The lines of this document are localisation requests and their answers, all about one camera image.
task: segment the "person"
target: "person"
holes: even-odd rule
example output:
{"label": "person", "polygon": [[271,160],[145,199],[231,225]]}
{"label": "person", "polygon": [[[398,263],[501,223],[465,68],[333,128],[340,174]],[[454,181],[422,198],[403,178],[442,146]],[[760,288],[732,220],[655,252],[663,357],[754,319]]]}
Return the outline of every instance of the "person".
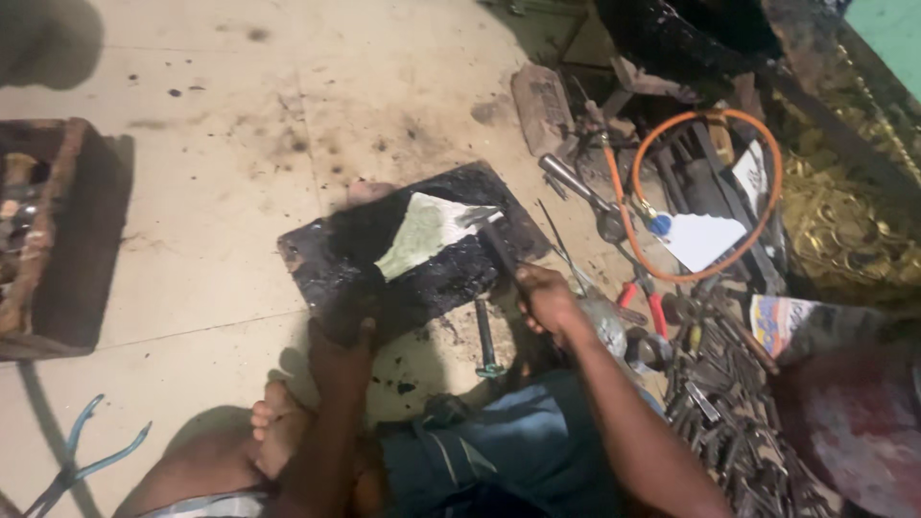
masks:
{"label": "person", "polygon": [[564,278],[536,265],[516,275],[526,324],[550,334],[574,369],[534,376],[481,411],[445,405],[374,439],[361,432],[374,321],[353,347],[311,321],[318,407],[269,383],[251,432],[200,436],[166,454],[116,516],[619,516],[628,502],[679,518],[731,516]]}

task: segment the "blue-handled pliers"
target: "blue-handled pliers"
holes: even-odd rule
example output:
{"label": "blue-handled pliers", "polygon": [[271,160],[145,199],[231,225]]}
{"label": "blue-handled pliers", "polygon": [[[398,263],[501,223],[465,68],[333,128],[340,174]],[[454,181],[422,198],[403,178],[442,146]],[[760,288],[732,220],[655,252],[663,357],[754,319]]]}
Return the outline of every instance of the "blue-handled pliers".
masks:
{"label": "blue-handled pliers", "polygon": [[147,432],[150,431],[150,425],[153,424],[153,421],[147,423],[147,426],[137,434],[137,437],[134,438],[134,442],[129,444],[127,448],[118,453],[109,455],[100,461],[96,461],[83,469],[77,469],[75,456],[76,444],[80,440],[80,431],[83,430],[83,425],[93,413],[93,408],[102,401],[102,397],[103,394],[94,397],[93,400],[89,402],[89,405],[83,409],[83,412],[80,412],[80,416],[76,418],[74,427],[70,429],[70,437],[67,438],[67,458],[61,466],[61,472],[57,474],[52,484],[41,494],[41,496],[35,500],[35,503],[29,507],[24,516],[28,518],[41,518],[48,513],[51,507],[61,499],[64,492],[70,489],[77,480],[91,473],[95,473],[107,465],[122,460],[124,457],[128,456],[129,453],[137,449],[137,447],[141,445],[141,442],[144,442],[144,439],[146,439]]}

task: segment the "blue shorts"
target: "blue shorts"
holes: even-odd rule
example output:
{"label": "blue shorts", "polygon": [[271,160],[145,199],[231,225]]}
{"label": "blue shorts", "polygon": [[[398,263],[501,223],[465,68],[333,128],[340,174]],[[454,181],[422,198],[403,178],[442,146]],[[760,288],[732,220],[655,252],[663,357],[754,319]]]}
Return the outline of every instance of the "blue shorts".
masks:
{"label": "blue shorts", "polygon": [[[637,389],[660,414],[649,393]],[[620,516],[623,501],[589,402],[572,371],[552,371],[460,423],[417,418],[381,440],[393,516],[464,515],[456,498],[500,487],[548,516]],[[445,502],[452,512],[445,513]]]}

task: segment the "paper scrap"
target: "paper scrap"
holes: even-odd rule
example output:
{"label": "paper scrap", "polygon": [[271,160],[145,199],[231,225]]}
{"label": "paper scrap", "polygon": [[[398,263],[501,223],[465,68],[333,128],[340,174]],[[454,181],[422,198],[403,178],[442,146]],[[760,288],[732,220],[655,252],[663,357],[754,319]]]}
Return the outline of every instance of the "paper scrap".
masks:
{"label": "paper scrap", "polygon": [[[428,261],[448,245],[478,231],[474,225],[462,228],[457,224],[458,216],[475,207],[478,206],[413,193],[400,228],[393,238],[393,244],[374,264],[380,268],[387,282],[390,282]],[[501,217],[502,213],[499,212],[489,219],[495,221]]]}
{"label": "paper scrap", "polygon": [[735,219],[679,214],[671,216],[671,229],[661,241],[675,259],[697,273],[744,235],[745,227]]}
{"label": "paper scrap", "polygon": [[770,187],[764,166],[764,150],[757,140],[749,144],[739,161],[732,168],[732,174],[748,197],[749,208],[755,216],[761,215],[762,205]]}

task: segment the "gold ornate object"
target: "gold ornate object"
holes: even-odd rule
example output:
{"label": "gold ornate object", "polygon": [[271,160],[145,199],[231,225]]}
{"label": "gold ornate object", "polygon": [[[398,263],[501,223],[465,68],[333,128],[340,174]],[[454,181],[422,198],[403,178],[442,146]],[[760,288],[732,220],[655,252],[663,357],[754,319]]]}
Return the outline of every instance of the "gold ornate object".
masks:
{"label": "gold ornate object", "polygon": [[[886,154],[921,188],[921,131],[907,120],[899,128],[867,87],[844,47],[830,67],[820,98],[852,129]],[[921,300],[921,248],[908,238],[914,222],[882,190],[872,171],[844,163],[822,129],[775,93],[773,121],[785,148],[783,221],[795,273],[808,277],[822,299],[899,307]],[[909,135],[912,145],[903,137]]]}

